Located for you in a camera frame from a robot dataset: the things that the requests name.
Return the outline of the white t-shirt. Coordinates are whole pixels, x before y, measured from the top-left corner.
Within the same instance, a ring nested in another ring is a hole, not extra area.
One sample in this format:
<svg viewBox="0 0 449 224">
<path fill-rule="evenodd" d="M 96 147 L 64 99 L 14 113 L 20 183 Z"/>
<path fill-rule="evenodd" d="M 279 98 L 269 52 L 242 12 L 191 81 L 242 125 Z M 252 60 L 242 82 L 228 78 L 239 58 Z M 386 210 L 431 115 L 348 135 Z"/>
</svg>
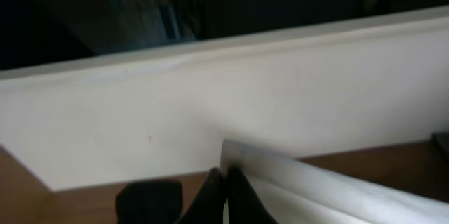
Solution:
<svg viewBox="0 0 449 224">
<path fill-rule="evenodd" d="M 447 223 L 448 204 L 225 140 L 220 170 L 241 169 L 277 223 Z"/>
</svg>

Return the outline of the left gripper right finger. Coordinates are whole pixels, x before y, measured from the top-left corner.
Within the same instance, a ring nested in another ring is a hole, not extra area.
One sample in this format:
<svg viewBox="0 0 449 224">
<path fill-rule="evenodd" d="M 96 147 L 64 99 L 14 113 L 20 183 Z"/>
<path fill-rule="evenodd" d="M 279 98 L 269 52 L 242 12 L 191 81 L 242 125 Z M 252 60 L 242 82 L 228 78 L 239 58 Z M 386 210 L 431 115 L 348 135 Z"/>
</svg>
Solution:
<svg viewBox="0 0 449 224">
<path fill-rule="evenodd" d="M 230 224 L 277 224 L 240 168 L 229 168 L 226 191 Z"/>
</svg>

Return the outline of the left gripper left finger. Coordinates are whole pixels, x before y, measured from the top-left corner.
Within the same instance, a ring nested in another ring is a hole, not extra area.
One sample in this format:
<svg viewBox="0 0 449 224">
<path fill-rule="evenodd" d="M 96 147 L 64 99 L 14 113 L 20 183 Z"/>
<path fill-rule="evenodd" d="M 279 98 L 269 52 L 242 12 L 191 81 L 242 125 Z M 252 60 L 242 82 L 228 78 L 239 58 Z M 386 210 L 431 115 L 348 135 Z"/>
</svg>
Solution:
<svg viewBox="0 0 449 224">
<path fill-rule="evenodd" d="M 223 224 L 226 182 L 219 168 L 208 172 L 199 192 L 177 224 Z"/>
</svg>

